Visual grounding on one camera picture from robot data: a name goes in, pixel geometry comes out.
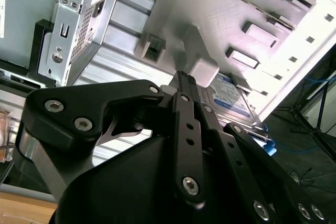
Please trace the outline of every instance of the wooden table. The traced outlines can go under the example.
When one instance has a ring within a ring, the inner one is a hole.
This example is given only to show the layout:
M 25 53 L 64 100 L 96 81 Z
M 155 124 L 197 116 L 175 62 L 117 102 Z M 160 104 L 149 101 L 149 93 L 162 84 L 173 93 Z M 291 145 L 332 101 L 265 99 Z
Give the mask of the wooden table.
M 57 204 L 0 192 L 0 224 L 48 224 Z

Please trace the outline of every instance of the screw hole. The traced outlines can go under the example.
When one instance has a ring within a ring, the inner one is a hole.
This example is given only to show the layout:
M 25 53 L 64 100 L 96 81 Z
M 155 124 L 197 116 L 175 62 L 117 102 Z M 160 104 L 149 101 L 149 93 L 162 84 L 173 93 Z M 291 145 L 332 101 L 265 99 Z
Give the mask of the screw hole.
M 60 54 L 58 54 L 58 53 L 56 53 L 56 52 L 54 52 L 54 53 L 51 55 L 51 58 L 52 58 L 52 60 L 53 60 L 54 62 L 56 62 L 56 63 L 61 63 L 61 62 L 63 61 L 63 57 L 62 57 L 62 55 L 60 55 Z
M 187 143 L 189 145 L 194 145 L 195 144 L 194 141 L 192 141 L 190 138 L 187 138 Z
M 239 165 L 240 167 L 243 166 L 242 162 L 240 160 L 236 160 L 236 164 Z
M 194 129 L 194 126 L 192 126 L 192 125 L 189 124 L 189 123 L 187 123 L 187 127 L 188 127 L 188 129 L 190 129 L 190 130 L 193 130 L 193 129 Z
M 184 101 L 186 101 L 186 102 L 188 102 L 188 101 L 189 101 L 189 98 L 188 98 L 188 97 L 186 97 L 185 95 L 181 95 L 181 98 L 182 98 L 182 100 L 184 100 Z
M 71 6 L 72 8 L 77 8 L 77 4 L 76 4 L 75 2 L 70 2 L 70 6 Z
M 66 5 L 68 3 L 68 0 L 61 0 L 61 2 Z

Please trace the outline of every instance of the blue cable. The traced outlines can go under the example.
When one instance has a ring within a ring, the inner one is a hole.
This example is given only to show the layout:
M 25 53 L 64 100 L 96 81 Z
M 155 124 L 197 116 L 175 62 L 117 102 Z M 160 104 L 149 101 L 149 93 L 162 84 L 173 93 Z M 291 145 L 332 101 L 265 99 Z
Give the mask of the blue cable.
M 283 148 L 285 151 L 287 151 L 287 152 L 289 152 L 289 153 L 293 153 L 293 154 L 305 154 L 305 153 L 310 153 L 310 152 L 313 152 L 313 151 L 315 151 L 316 149 L 319 148 L 318 146 L 316 146 L 316 147 L 313 147 L 313 148 L 308 149 L 308 150 L 294 151 L 294 150 L 289 149 L 287 146 L 285 146 L 285 145 L 283 145 L 283 144 L 281 144 L 281 143 L 279 143 L 279 142 L 274 141 L 274 139 L 272 139 L 272 140 L 273 140 L 273 142 L 274 142 L 276 145 L 280 145 L 281 148 Z
M 268 132 L 269 131 L 269 128 L 266 124 L 264 124 L 264 127 L 265 127 L 265 131 Z M 287 146 L 279 143 L 279 142 L 276 142 L 274 141 L 274 139 L 269 136 L 269 138 L 275 143 L 275 145 L 280 145 L 285 151 L 289 152 L 289 153 L 293 153 L 293 154 L 305 154 L 305 153 L 310 153 L 316 149 L 318 149 L 319 147 L 318 146 L 315 146 L 313 148 L 310 148 L 308 150 L 303 150 L 303 151 L 294 151 L 294 150 L 291 150 L 290 148 L 288 148 Z
M 327 79 L 327 80 L 315 80 L 315 79 L 310 79 L 310 78 L 306 78 L 306 80 L 313 81 L 313 82 L 326 82 L 326 81 L 334 81 L 334 80 L 336 80 L 336 77 L 333 77 L 333 78 Z
M 326 81 L 336 81 L 336 77 L 335 78 L 332 78 L 332 79 L 329 79 L 329 80 L 321 80 L 321 81 L 317 81 L 317 80 L 313 80 L 313 79 L 307 79 L 307 80 L 309 80 L 309 81 L 313 81 L 313 83 L 310 83 L 310 84 L 307 84 L 307 85 L 304 85 L 303 87 L 305 88 L 305 87 L 309 87 L 309 86 L 313 86 L 313 85 L 315 85 L 316 83 L 323 83 L 323 82 L 326 82 Z M 296 89 L 293 89 L 293 91 L 294 92 L 296 92 L 296 91 L 298 91 L 298 90 L 300 90 L 301 88 L 296 88 Z

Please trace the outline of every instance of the black cable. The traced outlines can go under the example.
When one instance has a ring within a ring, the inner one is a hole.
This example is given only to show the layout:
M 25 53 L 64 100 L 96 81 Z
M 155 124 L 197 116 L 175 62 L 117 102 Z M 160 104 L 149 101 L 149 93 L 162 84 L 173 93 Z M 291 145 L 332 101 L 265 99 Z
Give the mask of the black cable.
M 0 150 L 14 148 L 14 144 L 0 146 Z
M 316 177 L 312 177 L 312 178 L 306 178 L 306 179 L 304 179 L 304 180 L 307 180 L 307 179 L 314 179 L 314 178 L 320 178 L 320 177 L 324 177 L 324 176 L 331 175 L 331 174 L 334 174 L 334 173 L 336 173 L 336 171 L 331 172 L 331 173 L 325 173 L 325 174 L 322 174 L 322 175 L 319 175 L 319 176 L 316 176 Z
M 331 128 L 328 129 L 327 132 L 325 132 L 325 134 L 327 134 L 329 131 L 331 131 L 335 126 L 336 126 L 336 123 L 333 126 L 331 126 Z
M 5 172 L 2 174 L 1 178 L 0 178 L 0 186 L 3 184 L 3 182 L 5 181 L 5 179 L 7 178 L 9 172 L 12 170 L 14 166 L 14 161 L 12 160 L 9 165 L 7 166 Z
M 322 187 L 312 186 L 312 185 L 310 185 L 310 187 L 317 188 L 317 189 L 320 189 L 320 190 L 323 190 L 323 191 L 327 191 L 327 192 L 329 192 L 331 194 L 336 194 L 336 191 L 330 191 L 330 190 L 322 188 Z
M 303 82 L 302 87 L 301 87 L 300 94 L 299 94 L 298 98 L 296 99 L 295 103 L 293 104 L 292 108 L 295 107 L 295 105 L 298 103 L 300 97 L 302 96 L 303 91 L 305 90 L 305 89 L 304 89 L 304 88 L 305 88 L 305 85 L 304 85 L 304 84 L 306 84 L 306 81 Z
M 301 185 L 301 181 L 303 179 L 303 177 L 305 177 L 311 170 L 313 170 L 313 168 L 308 168 L 308 170 L 300 177 L 300 180 L 299 180 L 299 185 Z

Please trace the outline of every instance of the black tripod stand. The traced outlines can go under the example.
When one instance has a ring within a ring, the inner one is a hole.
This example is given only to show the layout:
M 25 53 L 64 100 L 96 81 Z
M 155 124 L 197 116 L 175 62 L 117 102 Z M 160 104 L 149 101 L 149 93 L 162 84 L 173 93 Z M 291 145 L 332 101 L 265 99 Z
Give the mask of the black tripod stand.
M 331 57 L 330 62 L 329 62 L 329 68 L 327 71 L 327 77 L 330 76 L 330 74 L 333 72 L 332 70 L 333 66 L 333 57 Z M 314 94 L 314 96 L 311 99 L 315 99 L 322 93 L 322 99 L 321 99 L 321 105 L 320 105 L 320 110 L 319 110 L 319 116 L 317 120 L 317 125 L 316 127 L 313 127 L 307 119 L 301 114 L 301 109 L 304 108 L 309 100 L 306 99 L 301 99 L 301 101 L 297 101 L 292 107 L 277 107 L 275 110 L 276 111 L 286 111 L 289 112 L 295 119 L 295 122 L 293 123 L 291 120 L 284 118 L 282 116 L 279 116 L 275 113 L 272 113 L 275 117 L 288 122 L 296 127 L 299 128 L 299 130 L 291 130 L 293 133 L 297 134 L 305 134 L 305 135 L 310 135 L 316 144 L 327 154 L 329 155 L 334 161 L 336 161 L 336 152 L 334 150 L 334 147 L 329 144 L 328 141 L 325 140 L 324 135 L 326 133 L 321 132 L 321 123 L 322 123 L 322 117 L 323 117 L 323 110 L 324 106 L 326 104 L 326 98 L 327 98 L 327 93 L 328 93 L 328 87 L 330 81 L 327 81 L 323 88 L 321 88 L 318 92 Z

